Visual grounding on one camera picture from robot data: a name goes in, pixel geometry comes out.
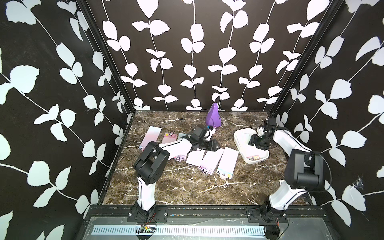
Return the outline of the lilac checked sticker sheet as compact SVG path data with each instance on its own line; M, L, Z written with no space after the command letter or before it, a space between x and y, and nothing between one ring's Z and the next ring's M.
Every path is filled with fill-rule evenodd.
M188 154L186 163L199 167L202 164L204 155L205 155L204 150L193 151Z

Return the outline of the white plastic storage box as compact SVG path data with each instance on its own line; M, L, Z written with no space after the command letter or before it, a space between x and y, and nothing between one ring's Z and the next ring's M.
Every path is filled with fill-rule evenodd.
M240 155L242 156L243 160L247 164L257 164L259 162L266 160L270 156L270 153L268 150L263 151L263 150L257 149L255 146L249 145L251 136L253 134L257 134L257 132L251 128L245 128L245 129L237 130L234 132L235 144L238 148ZM258 161L249 161L247 159L247 157L255 156L255 155L259 155L261 159Z

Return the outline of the purple sticker sheet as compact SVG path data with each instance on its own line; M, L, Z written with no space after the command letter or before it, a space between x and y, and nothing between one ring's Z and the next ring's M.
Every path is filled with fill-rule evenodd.
M180 134L177 143L169 145L167 151L170 153L170 159L181 161L186 159L191 148L192 144L187 140L186 134Z

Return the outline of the plain lilac sticker sheet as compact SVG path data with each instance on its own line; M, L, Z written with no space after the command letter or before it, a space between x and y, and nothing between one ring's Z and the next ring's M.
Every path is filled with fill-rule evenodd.
M199 169L204 174L212 175L223 155L223 152L224 152L224 149L218 149L215 152L207 151L207 153L205 154L199 166Z

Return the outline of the white rainbow sticker sheet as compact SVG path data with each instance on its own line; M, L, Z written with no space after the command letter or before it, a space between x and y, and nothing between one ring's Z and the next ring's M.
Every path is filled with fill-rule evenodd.
M222 179L232 179L239 152L226 147L220 159L217 174Z

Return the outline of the cream pink sticker sheet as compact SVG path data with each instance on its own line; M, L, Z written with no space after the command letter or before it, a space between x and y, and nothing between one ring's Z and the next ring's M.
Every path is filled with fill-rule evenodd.
M247 159L248 159L249 161L258 161L258 160L260 160L261 158L260 158L259 155L255 155L255 156L249 156L249 157L247 157Z

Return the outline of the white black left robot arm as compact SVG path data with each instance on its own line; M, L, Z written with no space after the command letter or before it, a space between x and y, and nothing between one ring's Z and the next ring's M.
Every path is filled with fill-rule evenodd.
M151 141L134 163L134 170L139 182L138 208L148 212L156 205L156 182L163 175L168 160L197 150L216 152L221 146L216 140L193 139L183 137L168 144Z

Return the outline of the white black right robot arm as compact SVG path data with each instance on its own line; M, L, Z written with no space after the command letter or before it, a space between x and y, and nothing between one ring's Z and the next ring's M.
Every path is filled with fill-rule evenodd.
M277 127L253 134L249 145L268 150L277 143L289 156L284 172L285 182L263 204L262 213L282 213L299 196L306 192L325 190L325 160L293 137L290 131Z

